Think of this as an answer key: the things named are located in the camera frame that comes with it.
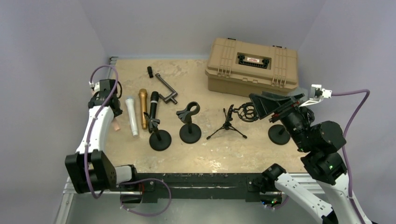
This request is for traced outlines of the black shock-mount round stand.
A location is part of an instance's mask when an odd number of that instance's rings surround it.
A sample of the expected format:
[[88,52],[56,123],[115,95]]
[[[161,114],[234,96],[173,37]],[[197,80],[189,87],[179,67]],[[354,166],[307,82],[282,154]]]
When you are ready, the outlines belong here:
[[277,145],[285,145],[290,141],[290,135],[285,127],[280,124],[271,126],[268,130],[269,139]]

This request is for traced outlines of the black round-base mic stand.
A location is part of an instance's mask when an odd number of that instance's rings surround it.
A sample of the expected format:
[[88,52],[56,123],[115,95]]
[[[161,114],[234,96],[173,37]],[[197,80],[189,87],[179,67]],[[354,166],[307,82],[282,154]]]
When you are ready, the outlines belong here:
[[185,109],[177,111],[176,115],[184,125],[179,130],[180,139],[187,144],[196,143],[201,138],[201,129],[192,122],[192,116],[198,114],[200,105],[196,101],[190,102]]

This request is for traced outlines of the black microphone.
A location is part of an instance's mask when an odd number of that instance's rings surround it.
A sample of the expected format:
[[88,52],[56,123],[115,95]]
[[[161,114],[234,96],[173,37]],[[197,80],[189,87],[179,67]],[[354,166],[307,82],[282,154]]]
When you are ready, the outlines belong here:
[[159,93],[157,91],[153,91],[150,97],[149,117],[151,119],[155,119],[156,121],[158,121],[158,119],[156,118],[158,101],[159,101]]

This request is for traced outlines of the black clip mic stand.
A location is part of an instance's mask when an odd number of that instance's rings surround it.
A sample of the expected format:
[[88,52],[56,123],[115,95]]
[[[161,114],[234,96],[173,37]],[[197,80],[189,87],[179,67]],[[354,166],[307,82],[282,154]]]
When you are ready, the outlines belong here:
[[171,145],[171,135],[165,130],[158,129],[160,120],[151,117],[147,112],[144,112],[144,117],[148,122],[148,127],[152,130],[149,138],[150,147],[155,151],[164,151]]

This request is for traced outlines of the gold microphone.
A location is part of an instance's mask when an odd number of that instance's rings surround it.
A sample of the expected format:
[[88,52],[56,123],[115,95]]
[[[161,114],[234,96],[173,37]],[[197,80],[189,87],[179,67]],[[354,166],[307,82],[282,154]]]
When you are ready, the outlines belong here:
[[148,128],[148,123],[145,118],[145,113],[147,112],[147,96],[148,96],[147,90],[140,89],[138,96],[140,100],[141,126],[143,130],[146,130]]

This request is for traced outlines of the white microphone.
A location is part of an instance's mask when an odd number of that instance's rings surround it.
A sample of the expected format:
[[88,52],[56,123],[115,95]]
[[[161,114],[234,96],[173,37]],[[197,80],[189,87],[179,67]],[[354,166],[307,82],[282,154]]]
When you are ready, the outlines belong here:
[[134,98],[132,96],[128,96],[125,100],[125,104],[128,111],[129,123],[131,128],[131,133],[133,137],[137,137],[139,135],[138,126],[136,121],[136,113],[134,109]]

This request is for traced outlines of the pink microphone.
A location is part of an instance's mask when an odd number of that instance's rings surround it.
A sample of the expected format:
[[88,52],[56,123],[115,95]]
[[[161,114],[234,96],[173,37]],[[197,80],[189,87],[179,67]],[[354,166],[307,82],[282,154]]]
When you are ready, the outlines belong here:
[[120,130],[120,125],[119,125],[118,121],[115,120],[115,119],[112,121],[112,126],[113,126],[115,131]]

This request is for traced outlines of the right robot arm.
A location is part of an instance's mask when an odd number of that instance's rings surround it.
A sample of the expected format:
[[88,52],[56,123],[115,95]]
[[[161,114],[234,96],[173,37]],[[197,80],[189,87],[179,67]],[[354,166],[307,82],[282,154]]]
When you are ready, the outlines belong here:
[[333,121],[313,124],[313,112],[300,103],[303,94],[281,96],[251,93],[249,98],[259,119],[280,121],[304,153],[301,161],[310,177],[321,187],[324,201],[303,187],[278,164],[252,181],[261,192],[278,190],[304,208],[318,224],[369,224],[350,186],[350,176],[339,150],[346,144],[340,125]]

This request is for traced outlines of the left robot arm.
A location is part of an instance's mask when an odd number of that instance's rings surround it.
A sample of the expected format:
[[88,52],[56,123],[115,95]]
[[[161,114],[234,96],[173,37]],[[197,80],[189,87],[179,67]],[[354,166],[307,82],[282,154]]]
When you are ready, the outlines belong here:
[[65,158],[65,167],[78,194],[115,190],[119,184],[128,191],[139,186],[134,165],[115,167],[105,155],[111,122],[122,114],[117,85],[115,79],[102,79],[91,85],[93,96],[88,102],[89,121],[84,136],[76,152]]

